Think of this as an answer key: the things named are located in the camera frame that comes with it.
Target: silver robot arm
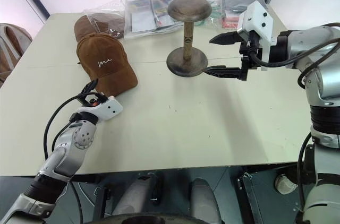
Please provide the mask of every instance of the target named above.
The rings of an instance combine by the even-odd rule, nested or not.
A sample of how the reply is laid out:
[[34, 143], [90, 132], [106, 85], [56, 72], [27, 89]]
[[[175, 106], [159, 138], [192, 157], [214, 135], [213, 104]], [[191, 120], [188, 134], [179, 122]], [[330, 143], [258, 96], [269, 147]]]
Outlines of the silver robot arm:
[[96, 124], [123, 110], [114, 97], [105, 102], [80, 107], [73, 122], [60, 134], [55, 150], [38, 171], [27, 190], [20, 194], [0, 224], [44, 223], [64, 187], [83, 163], [94, 140]]
[[[241, 14], [237, 32], [221, 34], [210, 41], [220, 45], [241, 42], [242, 67], [212, 66], [204, 70], [216, 77], [242, 81], [247, 80], [248, 69], [259, 66], [262, 70], [286, 66], [302, 72], [299, 79], [304, 78], [304, 84], [299, 85], [305, 88], [311, 107], [310, 133], [314, 142], [306, 149], [311, 154], [309, 159], [305, 156], [305, 164], [312, 166], [316, 185], [307, 197], [299, 224], [340, 222], [340, 30], [332, 27], [339, 25], [281, 32], [271, 38], [273, 19], [255, 1]], [[324, 46], [307, 54], [319, 45]], [[327, 59], [319, 63], [322, 57]], [[312, 64], [313, 69], [305, 72]]]

